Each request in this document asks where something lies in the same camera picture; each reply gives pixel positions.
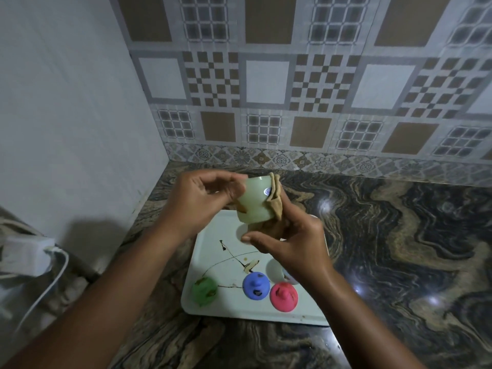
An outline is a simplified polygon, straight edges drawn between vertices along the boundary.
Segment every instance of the green ball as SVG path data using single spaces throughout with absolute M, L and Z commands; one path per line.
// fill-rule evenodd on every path
M 210 277 L 203 277 L 191 287 L 193 300 L 200 307 L 211 304 L 217 297 L 217 283 Z

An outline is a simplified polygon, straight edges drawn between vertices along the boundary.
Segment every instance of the kitchen counter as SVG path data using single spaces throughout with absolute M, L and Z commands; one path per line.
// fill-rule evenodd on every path
M 170 162 L 121 251 L 155 221 L 179 173 L 206 167 Z M 424 364 L 492 366 L 492 189 L 276 173 L 289 198 L 323 221 L 335 268 Z M 183 312 L 193 243 L 169 261 L 112 368 L 349 367 L 330 328 Z

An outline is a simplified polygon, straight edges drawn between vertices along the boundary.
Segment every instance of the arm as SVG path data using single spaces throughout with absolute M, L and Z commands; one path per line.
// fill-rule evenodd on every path
M 323 311 L 352 368 L 425 368 L 335 271 L 321 221 L 292 204 L 283 190 L 282 205 L 292 223 L 285 242 L 259 232 L 246 233 L 242 240 L 272 254 L 303 285 Z
M 241 196 L 239 180 L 246 177 L 215 170 L 180 175 L 154 226 L 3 369 L 106 369 L 176 247 Z

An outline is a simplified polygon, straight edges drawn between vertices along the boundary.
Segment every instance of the white tile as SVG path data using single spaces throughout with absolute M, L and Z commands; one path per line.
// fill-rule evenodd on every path
M 469 114 L 492 114 L 490 99 L 492 98 L 492 81 L 477 97 L 475 102 L 470 106 L 467 113 Z
M 392 109 L 414 68 L 413 65 L 368 64 L 352 107 Z
M 176 58 L 139 58 L 152 97 L 186 99 Z
M 289 62 L 246 61 L 246 101 L 285 102 Z

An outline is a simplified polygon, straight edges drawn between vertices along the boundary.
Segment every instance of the blue ball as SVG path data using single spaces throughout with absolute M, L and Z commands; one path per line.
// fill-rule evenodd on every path
M 270 281 L 261 272 L 250 273 L 243 280 L 243 291 L 250 299 L 262 300 L 270 292 Z

